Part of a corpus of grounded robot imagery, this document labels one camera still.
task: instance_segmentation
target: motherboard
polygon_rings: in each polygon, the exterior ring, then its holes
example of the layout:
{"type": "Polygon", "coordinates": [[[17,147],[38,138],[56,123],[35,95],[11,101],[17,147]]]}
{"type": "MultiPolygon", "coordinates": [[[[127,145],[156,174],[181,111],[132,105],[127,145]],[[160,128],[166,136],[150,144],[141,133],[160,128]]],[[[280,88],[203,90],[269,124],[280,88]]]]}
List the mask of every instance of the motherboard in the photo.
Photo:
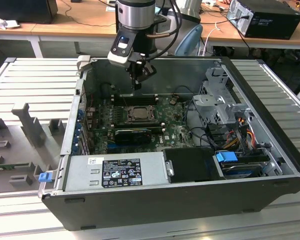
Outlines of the motherboard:
{"type": "Polygon", "coordinates": [[[148,102],[146,105],[140,99],[121,98],[104,99],[97,104],[95,127],[91,128],[94,154],[160,152],[195,146],[184,122],[184,102],[173,101],[170,96],[148,102]]]}

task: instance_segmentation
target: sticker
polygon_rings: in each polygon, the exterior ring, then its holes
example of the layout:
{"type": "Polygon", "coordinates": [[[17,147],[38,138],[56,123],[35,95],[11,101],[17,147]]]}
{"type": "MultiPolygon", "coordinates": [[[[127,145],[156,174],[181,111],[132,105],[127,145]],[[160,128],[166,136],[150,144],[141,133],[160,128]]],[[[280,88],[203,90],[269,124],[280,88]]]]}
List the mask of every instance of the sticker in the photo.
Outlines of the sticker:
{"type": "Polygon", "coordinates": [[[104,157],[89,157],[88,158],[88,164],[102,164],[104,161],[104,157]]]}
{"type": "Polygon", "coordinates": [[[117,188],[142,185],[140,158],[103,160],[103,157],[91,157],[91,159],[98,158],[102,159],[102,187],[117,188]]]}

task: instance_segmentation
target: computer case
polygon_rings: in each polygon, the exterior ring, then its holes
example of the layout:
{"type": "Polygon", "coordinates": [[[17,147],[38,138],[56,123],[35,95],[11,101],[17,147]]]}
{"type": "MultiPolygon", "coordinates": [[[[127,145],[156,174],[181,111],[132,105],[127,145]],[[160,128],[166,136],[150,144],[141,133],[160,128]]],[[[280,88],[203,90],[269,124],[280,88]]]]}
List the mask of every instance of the computer case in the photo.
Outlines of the computer case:
{"type": "Polygon", "coordinates": [[[276,0],[233,0],[226,18],[246,38],[289,40],[300,12],[276,0]]]}

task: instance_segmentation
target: blue drive bracket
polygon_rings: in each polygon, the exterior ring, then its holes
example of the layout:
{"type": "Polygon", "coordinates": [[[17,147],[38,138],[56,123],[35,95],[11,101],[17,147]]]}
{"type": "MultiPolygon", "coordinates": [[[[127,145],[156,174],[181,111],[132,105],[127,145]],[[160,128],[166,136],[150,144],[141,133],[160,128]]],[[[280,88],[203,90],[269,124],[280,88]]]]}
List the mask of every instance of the blue drive bracket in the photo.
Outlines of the blue drive bracket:
{"type": "Polygon", "coordinates": [[[215,156],[219,163],[238,161],[238,158],[234,151],[220,151],[215,156]]]}

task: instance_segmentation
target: yellow wire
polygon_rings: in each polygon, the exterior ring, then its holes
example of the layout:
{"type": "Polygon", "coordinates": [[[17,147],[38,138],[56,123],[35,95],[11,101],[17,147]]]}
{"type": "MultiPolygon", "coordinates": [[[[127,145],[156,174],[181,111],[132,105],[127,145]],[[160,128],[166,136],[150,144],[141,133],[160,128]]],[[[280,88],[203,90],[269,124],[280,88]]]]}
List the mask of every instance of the yellow wire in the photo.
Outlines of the yellow wire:
{"type": "Polygon", "coordinates": [[[231,147],[233,144],[236,144],[238,141],[239,141],[238,138],[236,138],[233,141],[229,142],[227,145],[225,145],[223,148],[227,149],[227,148],[231,147]]]}

